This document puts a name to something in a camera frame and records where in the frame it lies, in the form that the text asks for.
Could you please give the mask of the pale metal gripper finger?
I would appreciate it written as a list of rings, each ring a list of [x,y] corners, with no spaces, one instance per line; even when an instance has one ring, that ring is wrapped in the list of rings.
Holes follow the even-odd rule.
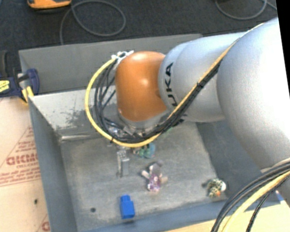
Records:
[[[116,176],[121,178],[123,176],[123,154],[122,151],[119,150],[116,153],[116,157],[117,157],[117,172],[116,172]]]
[[[126,149],[120,150],[120,158],[121,158],[123,176],[129,175],[130,157],[128,154],[128,150]]]

